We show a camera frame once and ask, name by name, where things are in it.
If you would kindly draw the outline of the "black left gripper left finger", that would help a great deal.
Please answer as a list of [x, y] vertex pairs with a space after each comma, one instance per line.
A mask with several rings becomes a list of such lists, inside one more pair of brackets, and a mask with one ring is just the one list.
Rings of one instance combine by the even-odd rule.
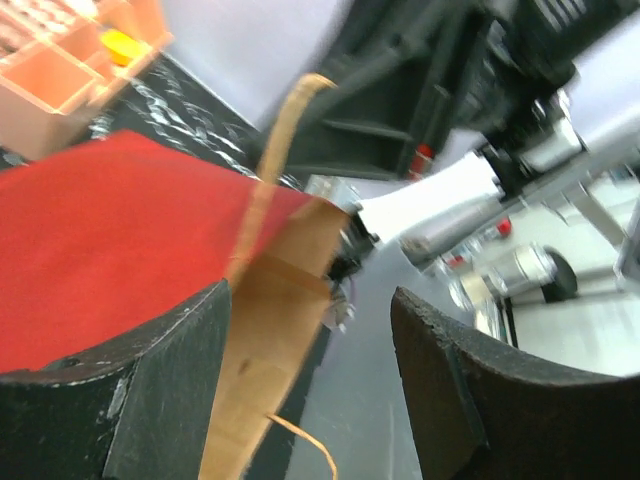
[[2, 477], [196, 478], [230, 320], [220, 281], [42, 370], [3, 374]]

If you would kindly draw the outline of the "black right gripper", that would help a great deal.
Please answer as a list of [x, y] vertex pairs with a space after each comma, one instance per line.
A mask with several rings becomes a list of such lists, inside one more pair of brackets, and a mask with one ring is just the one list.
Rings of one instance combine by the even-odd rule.
[[271, 132], [284, 171], [404, 178], [419, 145], [440, 148], [496, 18], [490, 1], [355, 1]]

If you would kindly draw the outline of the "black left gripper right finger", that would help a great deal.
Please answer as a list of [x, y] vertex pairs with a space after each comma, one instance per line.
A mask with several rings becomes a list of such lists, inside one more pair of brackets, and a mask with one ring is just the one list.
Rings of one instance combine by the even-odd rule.
[[391, 326], [426, 479], [635, 479], [639, 380], [527, 354], [398, 288]]

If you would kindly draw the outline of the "red brown paper bag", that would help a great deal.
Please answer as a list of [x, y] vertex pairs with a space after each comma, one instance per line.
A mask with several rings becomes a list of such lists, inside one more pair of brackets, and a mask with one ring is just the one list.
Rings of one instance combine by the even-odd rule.
[[279, 185], [285, 153], [271, 132], [247, 177], [123, 132], [3, 173], [1, 377], [226, 281], [231, 320], [194, 479], [242, 478], [321, 330], [349, 220]]

